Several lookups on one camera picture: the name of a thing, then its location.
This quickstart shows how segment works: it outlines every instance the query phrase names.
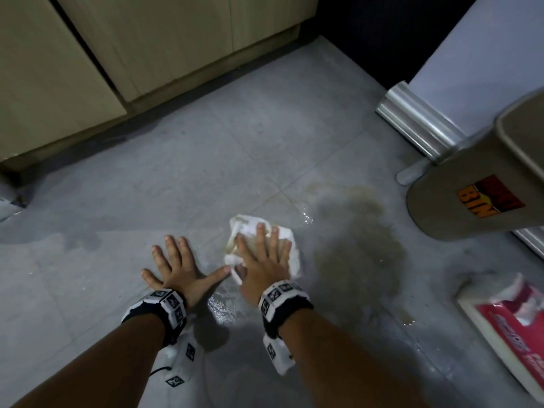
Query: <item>cabinet door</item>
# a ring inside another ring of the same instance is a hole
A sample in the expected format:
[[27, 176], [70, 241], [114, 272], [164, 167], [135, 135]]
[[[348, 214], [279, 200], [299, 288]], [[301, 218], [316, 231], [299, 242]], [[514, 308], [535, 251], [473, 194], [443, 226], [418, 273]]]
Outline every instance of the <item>cabinet door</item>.
[[58, 0], [127, 100], [232, 53], [229, 0]]
[[318, 0], [231, 0], [234, 50], [316, 15]]
[[124, 115], [47, 0], [0, 0], [0, 158]]

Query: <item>orange and red label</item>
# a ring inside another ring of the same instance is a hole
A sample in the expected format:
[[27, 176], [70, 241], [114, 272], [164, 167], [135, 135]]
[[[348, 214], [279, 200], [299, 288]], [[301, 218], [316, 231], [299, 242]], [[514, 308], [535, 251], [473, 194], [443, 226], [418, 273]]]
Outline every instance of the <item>orange and red label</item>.
[[478, 218], [488, 218], [525, 206], [495, 175], [459, 190], [457, 196]]

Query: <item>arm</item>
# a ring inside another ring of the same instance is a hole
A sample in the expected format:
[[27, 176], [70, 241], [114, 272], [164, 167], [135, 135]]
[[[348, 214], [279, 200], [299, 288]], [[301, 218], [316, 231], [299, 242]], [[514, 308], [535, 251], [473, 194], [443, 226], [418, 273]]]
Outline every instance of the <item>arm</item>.
[[[160, 247], [152, 248], [153, 259], [164, 282], [148, 269], [142, 269], [142, 278], [153, 289], [172, 288], [183, 293], [187, 307], [191, 308], [208, 289], [225, 278], [230, 269], [220, 267], [206, 278], [197, 279], [187, 240], [180, 238], [179, 247], [172, 236], [166, 236], [165, 241], [169, 261]], [[158, 316], [135, 316], [28, 393], [12, 408], [136, 408], [164, 334], [164, 325]]]
[[[247, 268], [239, 270], [246, 300], [257, 306], [273, 283], [289, 279], [289, 243], [277, 252], [278, 229], [273, 228], [270, 248], [264, 224], [257, 227], [256, 258], [245, 238], [237, 238]], [[293, 355], [316, 406], [424, 407], [421, 399], [396, 381], [345, 333], [310, 309], [292, 314], [278, 330]]]

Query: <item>red tissue package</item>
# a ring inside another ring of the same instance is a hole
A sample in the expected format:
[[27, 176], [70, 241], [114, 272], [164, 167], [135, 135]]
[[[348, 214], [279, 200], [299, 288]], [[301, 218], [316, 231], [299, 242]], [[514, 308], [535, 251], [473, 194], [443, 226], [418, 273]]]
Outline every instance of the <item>red tissue package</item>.
[[521, 274], [499, 293], [486, 295], [498, 284], [495, 279], [463, 289], [459, 305], [518, 381], [544, 403], [544, 295]]

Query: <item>brown trash can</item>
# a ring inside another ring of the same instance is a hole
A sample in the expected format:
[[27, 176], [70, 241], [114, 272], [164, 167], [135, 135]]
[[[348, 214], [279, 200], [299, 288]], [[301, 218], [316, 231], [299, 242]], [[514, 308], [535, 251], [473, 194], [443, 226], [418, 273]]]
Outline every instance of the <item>brown trash can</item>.
[[412, 219], [440, 240], [544, 225], [544, 89], [522, 97], [479, 143], [412, 185]]

